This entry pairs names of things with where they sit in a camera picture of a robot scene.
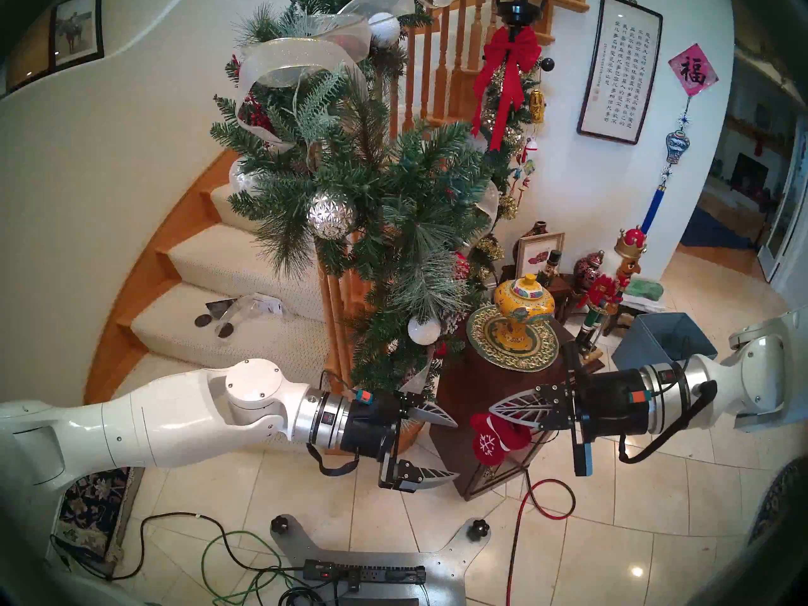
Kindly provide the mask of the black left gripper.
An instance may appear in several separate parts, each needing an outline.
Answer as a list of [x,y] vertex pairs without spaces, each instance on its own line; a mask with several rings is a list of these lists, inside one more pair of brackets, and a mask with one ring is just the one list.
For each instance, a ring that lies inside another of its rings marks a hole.
[[[342,429],[341,450],[372,457],[381,463],[392,449],[400,422],[410,420],[458,428],[452,416],[422,394],[408,391],[399,395],[356,394]],[[380,467],[379,487],[414,493],[443,486],[459,475],[442,469],[421,468],[409,460],[395,464],[387,461]]]

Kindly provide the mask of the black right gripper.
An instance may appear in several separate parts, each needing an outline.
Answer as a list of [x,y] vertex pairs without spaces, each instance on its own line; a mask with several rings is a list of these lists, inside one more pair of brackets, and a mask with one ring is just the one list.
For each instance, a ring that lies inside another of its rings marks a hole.
[[[600,437],[648,432],[651,392],[638,370],[590,374],[576,346],[562,350],[566,377],[561,387],[531,387],[497,401],[489,412],[533,430],[570,430],[576,476],[592,474],[591,444]],[[562,415],[556,408],[561,403]]]

